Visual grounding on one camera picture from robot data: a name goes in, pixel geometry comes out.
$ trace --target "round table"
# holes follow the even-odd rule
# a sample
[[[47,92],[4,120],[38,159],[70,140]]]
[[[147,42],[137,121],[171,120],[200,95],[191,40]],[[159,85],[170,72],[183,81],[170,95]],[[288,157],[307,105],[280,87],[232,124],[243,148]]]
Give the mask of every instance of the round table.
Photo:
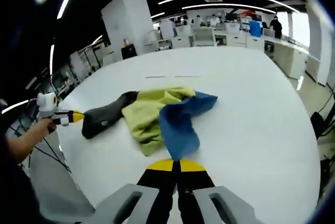
[[[188,86],[218,96],[212,110],[193,118],[199,150],[187,157],[255,209],[264,223],[304,223],[319,192],[317,142],[302,101],[261,51],[194,47],[140,55],[101,68],[61,102],[82,112],[127,91]],[[127,183],[136,184],[166,148],[145,157],[124,119],[91,140],[82,122],[57,133],[74,181],[96,207]],[[181,223],[177,202],[169,223]]]

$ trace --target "person's arm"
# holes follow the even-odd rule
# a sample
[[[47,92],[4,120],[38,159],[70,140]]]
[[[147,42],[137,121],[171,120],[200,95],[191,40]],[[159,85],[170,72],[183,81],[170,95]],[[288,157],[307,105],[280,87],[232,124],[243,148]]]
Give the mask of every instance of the person's arm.
[[[43,118],[18,138],[7,138],[9,152],[17,163],[21,163],[29,155],[34,146],[49,134],[48,126],[55,129],[50,118]]]

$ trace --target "black ceiling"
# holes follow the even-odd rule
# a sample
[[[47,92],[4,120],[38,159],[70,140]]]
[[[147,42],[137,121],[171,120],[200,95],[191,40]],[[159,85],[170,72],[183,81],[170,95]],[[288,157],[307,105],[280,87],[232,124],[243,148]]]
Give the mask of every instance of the black ceiling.
[[[36,6],[34,0],[7,0],[5,23],[6,51],[2,55],[1,96],[21,101],[17,93],[44,68],[49,67],[50,46],[55,44],[53,66],[56,70],[69,55],[92,43],[98,36],[106,36],[100,10],[111,0],[70,0],[63,17],[57,14],[63,0],[47,0]],[[180,13],[189,5],[204,4],[204,0],[177,0],[158,5],[163,0],[147,0],[151,15],[165,12]],[[265,0],[223,0],[225,3],[264,7]]]

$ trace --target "yellow cloth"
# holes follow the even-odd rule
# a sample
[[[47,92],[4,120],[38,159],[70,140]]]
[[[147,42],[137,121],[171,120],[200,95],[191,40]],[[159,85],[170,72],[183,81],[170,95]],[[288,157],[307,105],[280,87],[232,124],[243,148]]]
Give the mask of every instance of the yellow cloth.
[[[194,90],[185,87],[150,89],[140,91],[136,101],[122,109],[130,133],[140,143],[145,156],[164,145],[158,122],[159,111],[167,104],[175,104],[194,95]]]

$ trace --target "table surface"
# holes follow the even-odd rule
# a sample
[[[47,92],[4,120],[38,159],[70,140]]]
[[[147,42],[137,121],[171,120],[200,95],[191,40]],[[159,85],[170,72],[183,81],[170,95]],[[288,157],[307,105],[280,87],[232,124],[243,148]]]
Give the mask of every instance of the table surface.
[[[319,193],[315,134],[289,80],[259,50],[193,47],[140,55],[99,69],[60,107],[87,111],[127,91],[171,86],[218,96],[212,110],[192,120],[200,148],[188,158],[202,164],[215,185],[252,205],[262,222],[306,221]],[[91,140],[81,127],[59,126],[57,133],[72,176],[94,207],[136,183],[154,161],[170,158],[166,148],[145,157],[124,119]],[[177,208],[170,219],[175,216]]]

